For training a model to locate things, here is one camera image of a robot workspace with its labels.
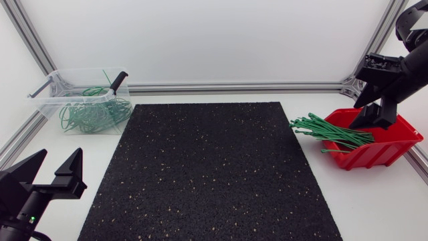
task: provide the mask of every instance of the white backdrop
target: white backdrop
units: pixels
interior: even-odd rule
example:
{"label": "white backdrop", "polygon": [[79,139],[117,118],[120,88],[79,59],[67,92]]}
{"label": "white backdrop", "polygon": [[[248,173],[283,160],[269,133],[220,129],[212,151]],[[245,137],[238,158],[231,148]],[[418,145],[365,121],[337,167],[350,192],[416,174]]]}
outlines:
{"label": "white backdrop", "polygon": [[58,68],[130,83],[338,82],[389,0],[22,0]]}
{"label": "white backdrop", "polygon": [[0,148],[35,111],[25,97],[45,79],[0,5]]}

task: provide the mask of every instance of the tangled green wire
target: tangled green wire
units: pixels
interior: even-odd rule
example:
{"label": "tangled green wire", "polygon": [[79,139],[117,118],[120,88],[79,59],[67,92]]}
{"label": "tangled green wire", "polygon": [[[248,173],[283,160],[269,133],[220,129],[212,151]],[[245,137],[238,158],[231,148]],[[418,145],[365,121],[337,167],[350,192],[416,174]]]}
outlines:
{"label": "tangled green wire", "polygon": [[[99,96],[108,90],[96,86],[86,89],[81,96]],[[60,110],[61,128],[64,132],[78,129],[86,134],[99,133],[129,119],[131,113],[131,103],[119,97],[103,103],[68,103]]]}
{"label": "tangled green wire", "polygon": [[[356,131],[337,127],[332,125],[315,114],[309,113],[309,118],[302,117],[297,120],[291,120],[290,127],[304,128],[311,131],[299,131],[295,130],[295,133],[303,133],[305,135],[311,135],[320,141],[332,141],[341,144],[349,149],[355,150],[359,146],[370,144],[375,141],[371,133],[364,131]],[[350,151],[323,149],[321,152],[343,152],[349,153]]]}

